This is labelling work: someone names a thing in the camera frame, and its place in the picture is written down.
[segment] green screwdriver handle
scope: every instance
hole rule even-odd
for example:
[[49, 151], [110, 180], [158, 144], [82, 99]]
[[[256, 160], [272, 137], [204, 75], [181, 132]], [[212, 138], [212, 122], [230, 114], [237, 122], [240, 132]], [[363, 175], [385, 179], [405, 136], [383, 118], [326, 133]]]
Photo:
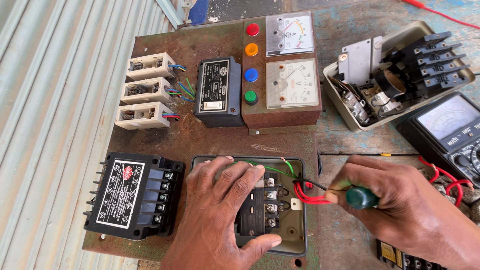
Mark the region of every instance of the green screwdriver handle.
[[354, 209], [364, 209], [378, 205], [377, 195], [364, 187], [353, 187], [347, 190], [347, 203]]

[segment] hand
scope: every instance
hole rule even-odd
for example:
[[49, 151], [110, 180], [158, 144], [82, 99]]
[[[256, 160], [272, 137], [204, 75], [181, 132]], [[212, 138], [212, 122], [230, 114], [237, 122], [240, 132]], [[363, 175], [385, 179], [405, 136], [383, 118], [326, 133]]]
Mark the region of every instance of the hand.
[[215, 174], [231, 163], [232, 157], [218, 157], [197, 164], [187, 176], [187, 206], [161, 269], [248, 269], [282, 241], [264, 234], [242, 248], [235, 244], [235, 216], [265, 168], [239, 161], [214, 185]]
[[[345, 189], [366, 187], [378, 208], [348, 206]], [[351, 156], [325, 198], [363, 222], [378, 239], [449, 269], [479, 269], [480, 229], [412, 166]]]

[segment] yellow label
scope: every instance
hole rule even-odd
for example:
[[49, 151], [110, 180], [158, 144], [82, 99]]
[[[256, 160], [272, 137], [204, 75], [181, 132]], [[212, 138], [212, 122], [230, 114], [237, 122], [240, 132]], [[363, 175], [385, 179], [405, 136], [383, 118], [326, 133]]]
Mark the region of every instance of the yellow label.
[[389, 244], [385, 244], [384, 242], [382, 242], [382, 256], [392, 262], [396, 262], [395, 253], [393, 253], [393, 247]]
[[398, 265], [398, 267], [403, 268], [403, 266], [402, 266], [402, 261], [403, 261], [402, 260], [402, 252], [398, 249], [396, 250], [396, 258], [397, 258], [396, 264]]

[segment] analog multimeter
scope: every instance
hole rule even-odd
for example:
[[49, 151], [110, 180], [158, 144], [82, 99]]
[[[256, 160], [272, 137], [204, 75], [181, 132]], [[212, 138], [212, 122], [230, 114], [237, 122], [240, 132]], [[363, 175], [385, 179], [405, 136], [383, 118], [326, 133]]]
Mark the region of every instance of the analog multimeter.
[[397, 130], [428, 162], [480, 188], [480, 108], [463, 94], [439, 99]]

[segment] finger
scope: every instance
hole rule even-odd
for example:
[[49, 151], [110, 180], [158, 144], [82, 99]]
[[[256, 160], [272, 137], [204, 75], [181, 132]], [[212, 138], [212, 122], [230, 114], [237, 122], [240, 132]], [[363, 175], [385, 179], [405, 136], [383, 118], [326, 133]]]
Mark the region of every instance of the finger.
[[369, 167], [382, 171], [391, 171], [393, 168], [398, 167], [397, 164], [381, 161], [379, 159], [373, 159], [366, 156], [352, 155], [348, 158], [346, 163], [353, 163], [363, 167]]
[[343, 190], [351, 185], [370, 189], [375, 195], [382, 198], [389, 194], [393, 186], [394, 176], [382, 170], [368, 168], [353, 163], [346, 163], [333, 179], [329, 190]]
[[241, 204], [264, 173], [265, 167], [263, 165], [250, 167], [242, 177], [233, 183], [232, 188], [220, 203], [220, 208], [224, 210], [226, 215], [235, 218]]
[[241, 249], [242, 257], [248, 262], [248, 267], [258, 261], [269, 249], [279, 245], [282, 238], [273, 233], [260, 235], [248, 241]]
[[347, 203], [346, 193], [346, 191], [327, 190], [325, 191], [325, 199], [332, 203], [338, 204], [349, 214], [357, 217], [377, 238], [386, 239], [386, 237], [388, 237], [388, 233], [394, 230], [392, 217], [374, 207], [365, 209], [352, 208]]
[[190, 171], [185, 182], [187, 183], [187, 197], [188, 195], [193, 195], [195, 193], [197, 187], [197, 179], [200, 169], [207, 166], [211, 160], [206, 160], [204, 162], [200, 162]]
[[233, 162], [233, 157], [220, 156], [216, 157], [210, 164], [204, 166], [198, 172], [197, 190], [199, 193], [207, 193], [213, 188], [215, 174], [225, 166]]
[[253, 164], [239, 161], [231, 167], [223, 170], [220, 178], [215, 182], [213, 187], [213, 198], [217, 200], [217, 202], [222, 201], [232, 187], [233, 183], [242, 177], [242, 175], [244, 175], [245, 172], [251, 167], [253, 167]]

